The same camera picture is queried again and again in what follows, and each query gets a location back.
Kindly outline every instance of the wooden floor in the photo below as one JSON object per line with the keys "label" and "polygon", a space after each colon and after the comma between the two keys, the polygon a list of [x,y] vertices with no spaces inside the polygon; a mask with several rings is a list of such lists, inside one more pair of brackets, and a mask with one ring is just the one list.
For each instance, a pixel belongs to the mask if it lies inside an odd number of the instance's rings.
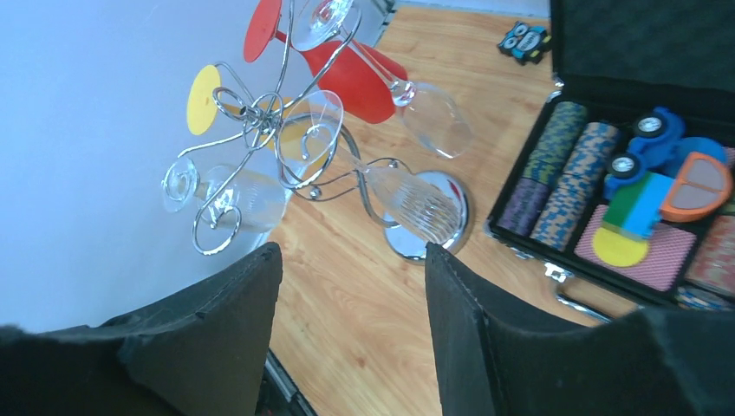
{"label": "wooden floor", "polygon": [[[347,117],[345,123],[363,159],[394,156],[414,171],[443,169],[468,184],[474,230],[458,254],[462,261],[527,302],[594,324],[553,298],[540,263],[516,258],[482,231],[539,109],[555,89],[550,56],[521,67],[498,53],[496,44],[514,22],[402,8],[379,44],[412,79],[453,95],[475,128],[469,153],[455,160],[434,156],[398,120],[369,126]],[[424,270],[394,255],[357,195],[319,204],[294,198],[271,239],[282,246],[284,260],[271,347],[315,410],[321,416],[440,415]],[[570,292],[613,314],[632,308],[586,283]]]}

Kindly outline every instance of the white wall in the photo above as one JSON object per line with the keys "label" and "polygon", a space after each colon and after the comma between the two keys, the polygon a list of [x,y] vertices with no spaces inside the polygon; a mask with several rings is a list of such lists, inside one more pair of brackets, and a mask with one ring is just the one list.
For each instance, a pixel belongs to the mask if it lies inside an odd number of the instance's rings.
{"label": "white wall", "polygon": [[549,17],[549,0],[399,0],[401,5],[482,11],[514,16]]}
{"label": "white wall", "polygon": [[[227,61],[254,94],[275,85],[278,42],[254,64],[242,57],[255,5],[0,5],[0,324],[31,331],[97,325],[223,269],[260,243],[241,235],[215,257],[199,255],[190,236],[194,208],[164,212],[159,189],[184,147],[237,131],[220,117],[204,136],[188,132],[186,97],[204,65]],[[382,23],[373,15],[360,36],[368,42]],[[309,79],[294,54],[284,94]],[[237,163],[238,150],[231,144],[194,159],[206,171]],[[266,153],[253,167],[275,171]]]}

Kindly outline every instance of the red disc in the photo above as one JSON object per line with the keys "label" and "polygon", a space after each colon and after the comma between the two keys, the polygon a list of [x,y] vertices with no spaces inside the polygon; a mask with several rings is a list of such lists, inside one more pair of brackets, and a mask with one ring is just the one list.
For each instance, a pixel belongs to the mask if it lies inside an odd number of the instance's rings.
{"label": "red disc", "polygon": [[245,34],[243,56],[246,62],[254,62],[273,39],[281,17],[281,0],[260,0]]}

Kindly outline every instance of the black case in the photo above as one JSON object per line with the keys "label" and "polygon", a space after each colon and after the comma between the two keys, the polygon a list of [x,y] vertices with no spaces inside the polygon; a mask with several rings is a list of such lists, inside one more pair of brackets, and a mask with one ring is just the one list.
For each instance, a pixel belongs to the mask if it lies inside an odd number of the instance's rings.
{"label": "black case", "polygon": [[[632,122],[663,106],[684,119],[686,136],[706,136],[735,146],[735,1],[696,0],[551,0],[552,93],[530,131],[523,150],[485,223],[491,237],[520,257],[546,262],[547,276],[564,283],[578,276],[640,305],[676,306],[677,286],[693,260],[714,216],[688,224],[673,224],[696,235],[694,249],[676,283],[659,292],[577,257],[572,252],[584,226],[577,226],[565,251],[552,250],[529,237],[498,226],[504,207],[554,106],[573,101],[589,110],[589,121],[605,120],[633,137]],[[586,224],[602,201],[600,181],[592,203],[582,214]],[[601,319],[594,309],[565,297],[576,309]]]}

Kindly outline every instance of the green poker chip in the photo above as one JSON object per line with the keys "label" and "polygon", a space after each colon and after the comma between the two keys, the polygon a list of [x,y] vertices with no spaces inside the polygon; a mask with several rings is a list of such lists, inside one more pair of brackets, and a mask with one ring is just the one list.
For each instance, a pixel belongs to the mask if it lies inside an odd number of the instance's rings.
{"label": "green poker chip", "polygon": [[676,300],[682,308],[700,310],[732,310],[733,305],[725,299],[702,289],[679,287]]}

